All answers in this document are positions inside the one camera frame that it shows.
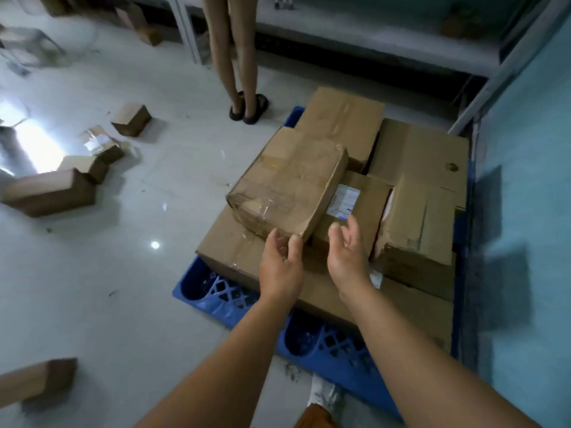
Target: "white shelving unit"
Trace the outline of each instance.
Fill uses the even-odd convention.
[[[201,0],[178,0],[189,39],[194,39],[186,7]],[[439,23],[349,3],[299,1],[294,10],[276,10],[273,0],[259,0],[258,29],[291,40],[331,47],[339,42],[454,71],[489,78],[499,67],[499,43],[451,39],[439,34]]]

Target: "sandal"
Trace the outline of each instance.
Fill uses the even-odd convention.
[[[246,124],[256,124],[262,114],[266,112],[266,109],[269,107],[269,100],[264,95],[258,93],[256,94],[256,101],[258,103],[258,107],[256,108],[256,113],[252,117],[244,116],[243,120]]]
[[[238,96],[244,96],[244,92],[243,91],[239,92]],[[232,105],[230,105],[230,120],[233,120],[234,122],[239,122],[244,117],[245,113],[246,113],[246,101],[244,99],[242,99],[242,109],[239,113],[235,113],[234,111],[232,111]]]

